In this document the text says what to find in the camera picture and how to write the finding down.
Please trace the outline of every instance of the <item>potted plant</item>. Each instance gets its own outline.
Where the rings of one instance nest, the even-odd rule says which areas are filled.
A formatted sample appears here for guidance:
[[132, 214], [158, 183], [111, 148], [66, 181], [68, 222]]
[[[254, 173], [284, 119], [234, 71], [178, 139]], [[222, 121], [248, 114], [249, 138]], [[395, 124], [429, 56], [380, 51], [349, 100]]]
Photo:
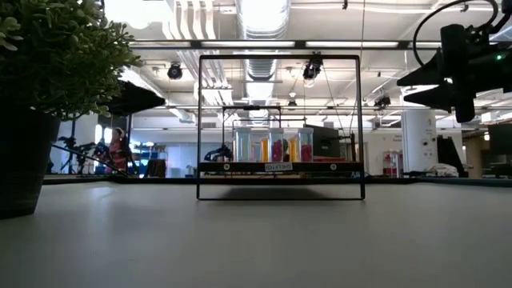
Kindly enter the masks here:
[[96, 0], [0, 3], [0, 218], [34, 212], [60, 121], [108, 114], [140, 63], [125, 28]]

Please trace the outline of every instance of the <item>spotlight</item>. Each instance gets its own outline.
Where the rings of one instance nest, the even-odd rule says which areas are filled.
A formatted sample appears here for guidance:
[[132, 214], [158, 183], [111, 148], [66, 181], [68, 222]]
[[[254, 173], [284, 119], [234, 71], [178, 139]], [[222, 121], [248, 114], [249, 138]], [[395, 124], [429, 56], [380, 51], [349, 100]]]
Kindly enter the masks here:
[[391, 99], [388, 95], [383, 95], [375, 99], [374, 107], [377, 107], [376, 111], [384, 110], [389, 105], [391, 105]]
[[171, 80], [179, 80], [183, 76], [182, 68], [180, 68], [181, 64], [179, 62], [172, 62], [170, 64], [169, 71], [167, 71], [167, 76]]
[[319, 55], [320, 52], [313, 52], [313, 57], [306, 64], [306, 68], [304, 68], [304, 73], [302, 73], [304, 81], [314, 80], [322, 71], [321, 67], [323, 65], [323, 60], [320, 57], [318, 57]]

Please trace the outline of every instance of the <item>person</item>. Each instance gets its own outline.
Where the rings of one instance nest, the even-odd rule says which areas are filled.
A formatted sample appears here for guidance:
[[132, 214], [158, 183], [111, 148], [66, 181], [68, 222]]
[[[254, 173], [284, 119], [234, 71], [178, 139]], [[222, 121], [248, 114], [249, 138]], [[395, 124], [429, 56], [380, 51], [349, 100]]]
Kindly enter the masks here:
[[113, 165], [119, 170], [126, 170], [127, 155], [125, 131], [116, 127], [112, 129], [112, 140], [110, 140], [109, 152]]

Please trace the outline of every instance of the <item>cable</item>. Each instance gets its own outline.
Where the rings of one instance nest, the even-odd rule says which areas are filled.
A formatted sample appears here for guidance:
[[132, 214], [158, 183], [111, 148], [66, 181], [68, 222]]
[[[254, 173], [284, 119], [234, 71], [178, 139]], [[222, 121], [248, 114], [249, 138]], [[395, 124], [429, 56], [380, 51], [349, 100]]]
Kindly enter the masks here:
[[[359, 63], [361, 63], [361, 60], [362, 60], [362, 43], [364, 42], [364, 38], [365, 38], [365, 12], [366, 12], [366, 0], [364, 0], [362, 3], [361, 50], [359, 51]], [[361, 81], [361, 75], [356, 75], [356, 77], [359, 77], [359, 81]], [[355, 108], [356, 108], [357, 104], [358, 104], [358, 100], [355, 99], [354, 106], [352, 107], [352, 113], [350, 113], [349, 134], [352, 134], [352, 122], [354, 121], [354, 113], [355, 113]]]
[[[450, 7], [458, 5], [458, 4], [462, 4], [462, 3], [466, 3], [466, 2], [471, 2], [471, 1], [476, 1], [476, 0], [457, 0], [457, 1], [454, 1], [452, 3], [448, 3], [448, 4], [444, 5], [444, 6], [441, 6], [436, 11], [430, 13], [428, 16], [425, 17], [425, 19], [423, 19], [419, 23], [418, 28], [416, 28], [416, 31], [414, 32], [414, 36], [413, 36], [413, 53], [414, 53], [414, 57], [416, 58], [416, 61], [418, 61], [418, 64], [421, 67], [423, 67], [425, 64], [419, 58], [418, 50], [416, 49], [416, 41], [417, 41], [417, 38], [418, 38], [419, 31], [423, 27], [423, 25], [425, 25], [425, 23], [427, 21], [429, 21], [433, 16], [435, 16], [439, 12], [443, 11], [444, 9], [450, 8]], [[495, 0], [483, 0], [483, 1], [488, 2], [493, 7], [493, 14], [490, 16], [489, 21], [487, 21], [485, 24], [482, 24], [481, 26], [479, 26], [477, 28], [477, 30], [483, 30], [486, 27], [491, 26], [492, 23], [494, 22], [494, 20], [496, 19], [496, 17], [498, 16], [498, 4], [496, 3], [496, 1]]]
[[107, 163], [107, 162], [103, 162], [103, 161], [100, 161], [100, 160], [97, 160], [96, 158], [93, 158], [89, 155], [85, 155], [85, 154], [82, 154], [82, 153], [79, 153], [77, 151], [74, 151], [74, 150], [71, 150], [71, 149], [67, 149], [67, 148], [64, 148], [64, 147], [60, 147], [59, 145], [55, 145], [55, 144], [52, 144], [52, 147], [55, 147], [57, 149], [60, 149], [60, 150], [64, 150], [65, 152], [69, 152], [69, 153], [73, 153], [73, 154], [76, 154], [78, 156], [82, 156], [82, 157], [85, 157], [85, 158], [88, 158], [90, 160], [93, 160], [93, 161], [96, 161], [96, 162], [100, 162], [101, 164], [105, 165], [105, 166], [108, 166], [109, 168], [111, 168], [112, 170], [116, 170], [118, 173], [120, 173], [121, 175], [127, 177], [127, 178], [130, 178], [130, 176], [125, 172], [125, 171], [122, 171], [122, 170], [119, 170], [118, 168], [112, 166], [111, 164]]
[[338, 117], [339, 127], [342, 129], [343, 141], [345, 141], [346, 134], [345, 134], [345, 130], [343, 129], [342, 120], [339, 117], [338, 108], [337, 108], [338, 106], [336, 105], [336, 102], [334, 101], [333, 92], [330, 89], [329, 78], [327, 77], [327, 69], [326, 69], [326, 67], [323, 64], [322, 64], [322, 67], [323, 67], [323, 73], [326, 76], [327, 88], [329, 88], [330, 99], [332, 100], [332, 102], [334, 104], [334, 111], [336, 111], [336, 116]]

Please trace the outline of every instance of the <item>white pillar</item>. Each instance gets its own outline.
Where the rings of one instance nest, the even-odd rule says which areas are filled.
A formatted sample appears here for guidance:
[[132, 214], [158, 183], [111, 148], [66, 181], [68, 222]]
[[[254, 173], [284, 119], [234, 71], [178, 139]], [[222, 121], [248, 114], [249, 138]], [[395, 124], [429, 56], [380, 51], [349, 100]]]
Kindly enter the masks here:
[[438, 163], [434, 110], [402, 112], [404, 172], [424, 171]]

